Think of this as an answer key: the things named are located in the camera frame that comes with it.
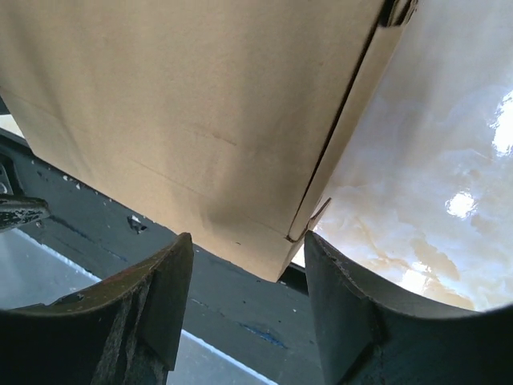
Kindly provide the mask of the brown cardboard box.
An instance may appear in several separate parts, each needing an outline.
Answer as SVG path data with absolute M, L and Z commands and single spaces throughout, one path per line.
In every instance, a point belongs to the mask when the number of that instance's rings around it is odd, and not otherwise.
M 276 281 L 414 1 L 4 1 L 1 96 L 33 153 Z

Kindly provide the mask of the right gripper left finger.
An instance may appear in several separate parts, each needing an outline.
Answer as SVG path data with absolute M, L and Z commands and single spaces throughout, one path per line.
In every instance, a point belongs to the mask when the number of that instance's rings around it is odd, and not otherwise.
M 3 384 L 165 384 L 192 276 L 190 233 L 50 305 L 1 312 Z

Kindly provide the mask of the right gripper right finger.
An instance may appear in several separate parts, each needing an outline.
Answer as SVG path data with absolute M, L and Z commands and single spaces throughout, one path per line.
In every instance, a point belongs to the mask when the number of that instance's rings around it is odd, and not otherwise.
M 326 383 L 511 383 L 511 306 L 476 312 L 425 298 L 313 232 L 304 251 Z

